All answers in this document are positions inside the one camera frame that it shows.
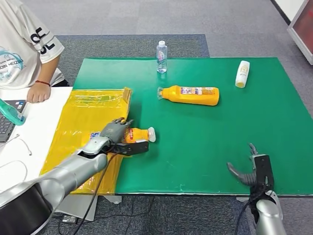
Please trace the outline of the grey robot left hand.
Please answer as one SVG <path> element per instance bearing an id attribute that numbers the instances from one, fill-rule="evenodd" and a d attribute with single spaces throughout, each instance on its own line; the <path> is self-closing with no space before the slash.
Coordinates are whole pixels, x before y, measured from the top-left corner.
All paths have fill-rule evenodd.
<path id="1" fill-rule="evenodd" d="M 125 120 L 124 117 L 114 119 L 104 127 L 100 133 L 100 137 L 106 137 L 111 142 L 118 143 L 121 141 L 125 132 L 130 126 L 133 119 Z"/>

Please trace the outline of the person's left hand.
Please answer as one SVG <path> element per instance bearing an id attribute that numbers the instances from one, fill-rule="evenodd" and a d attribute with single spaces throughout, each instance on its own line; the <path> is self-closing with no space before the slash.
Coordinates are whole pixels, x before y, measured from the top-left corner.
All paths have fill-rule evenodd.
<path id="1" fill-rule="evenodd" d="M 48 100 L 51 96 L 50 85 L 35 83 L 27 93 L 26 100 L 30 103 L 38 103 Z"/>

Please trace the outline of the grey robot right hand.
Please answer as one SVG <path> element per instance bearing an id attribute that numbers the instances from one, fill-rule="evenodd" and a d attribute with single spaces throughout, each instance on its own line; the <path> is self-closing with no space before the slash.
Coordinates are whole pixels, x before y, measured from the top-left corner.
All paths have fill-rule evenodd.
<path id="1" fill-rule="evenodd" d="M 250 160 L 251 161 L 253 167 L 252 173 L 241 173 L 236 170 L 232 163 L 229 162 L 226 163 L 226 166 L 232 175 L 237 178 L 239 182 L 246 186 L 252 187 L 255 186 L 257 183 L 256 170 L 256 167 L 254 158 L 258 155 L 258 152 L 253 144 L 249 143 L 248 145 L 250 152 Z"/>

